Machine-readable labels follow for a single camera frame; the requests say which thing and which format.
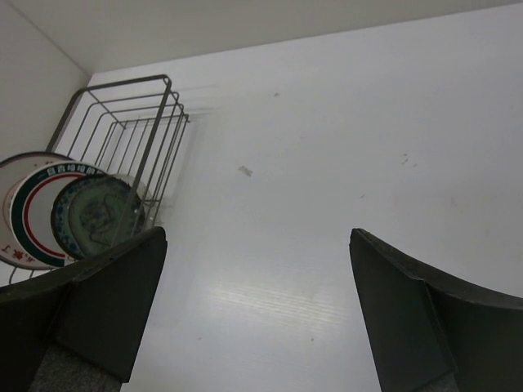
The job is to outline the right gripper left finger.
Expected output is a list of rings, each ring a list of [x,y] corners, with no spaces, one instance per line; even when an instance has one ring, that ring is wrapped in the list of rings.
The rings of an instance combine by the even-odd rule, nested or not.
[[[3,391],[119,391],[166,259],[162,227],[1,288]]]

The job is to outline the blue floral small plate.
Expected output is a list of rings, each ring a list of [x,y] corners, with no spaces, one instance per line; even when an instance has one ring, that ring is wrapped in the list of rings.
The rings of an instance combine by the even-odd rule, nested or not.
[[[59,193],[51,212],[52,231],[65,254],[82,260],[111,247],[123,232],[117,223],[117,181],[114,176],[78,178]]]

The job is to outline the green red rimmed plate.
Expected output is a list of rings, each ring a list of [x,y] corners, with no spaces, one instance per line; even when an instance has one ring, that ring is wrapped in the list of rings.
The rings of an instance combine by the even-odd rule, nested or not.
[[[72,181],[105,172],[88,163],[64,161],[34,170],[18,185],[10,206],[12,233],[23,251],[48,268],[75,262],[55,239],[51,212],[59,193]]]

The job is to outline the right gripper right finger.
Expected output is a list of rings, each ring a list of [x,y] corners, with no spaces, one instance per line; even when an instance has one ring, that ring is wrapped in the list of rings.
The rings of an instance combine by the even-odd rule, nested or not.
[[[383,391],[520,391],[522,299],[353,229],[355,286]]]

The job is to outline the orange sunburst plate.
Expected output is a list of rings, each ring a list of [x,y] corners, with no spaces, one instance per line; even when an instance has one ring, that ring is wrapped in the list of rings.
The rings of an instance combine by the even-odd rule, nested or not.
[[[1,162],[1,260],[27,270],[49,270],[42,262],[29,258],[16,241],[10,220],[10,206],[20,184],[34,170],[49,163],[72,161],[45,152],[19,154]]]

